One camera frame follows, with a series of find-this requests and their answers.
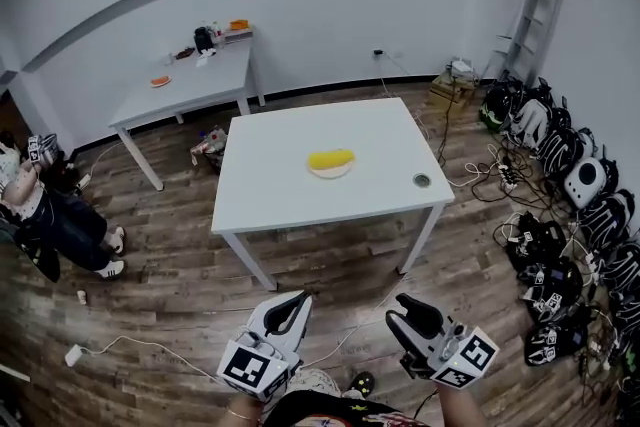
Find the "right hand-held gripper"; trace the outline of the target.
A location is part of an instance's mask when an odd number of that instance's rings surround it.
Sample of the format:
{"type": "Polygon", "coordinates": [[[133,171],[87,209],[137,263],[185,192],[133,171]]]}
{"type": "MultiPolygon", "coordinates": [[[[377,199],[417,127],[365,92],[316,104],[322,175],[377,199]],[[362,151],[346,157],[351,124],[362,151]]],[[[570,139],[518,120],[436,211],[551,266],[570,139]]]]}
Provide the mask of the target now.
{"type": "Polygon", "coordinates": [[[385,321],[404,348],[400,363],[412,379],[467,388],[486,374],[500,349],[481,328],[443,317],[406,293],[396,300],[405,313],[390,310],[385,321]]]}

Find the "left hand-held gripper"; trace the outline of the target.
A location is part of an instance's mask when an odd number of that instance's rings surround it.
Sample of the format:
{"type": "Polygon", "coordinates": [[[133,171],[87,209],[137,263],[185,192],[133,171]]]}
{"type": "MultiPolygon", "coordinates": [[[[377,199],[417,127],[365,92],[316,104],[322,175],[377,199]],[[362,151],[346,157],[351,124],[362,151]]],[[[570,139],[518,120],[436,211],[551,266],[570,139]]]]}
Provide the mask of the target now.
{"type": "Polygon", "coordinates": [[[279,294],[260,303],[227,343],[216,376],[231,388],[268,401],[302,364],[298,348],[311,316],[306,292],[279,294]]]}

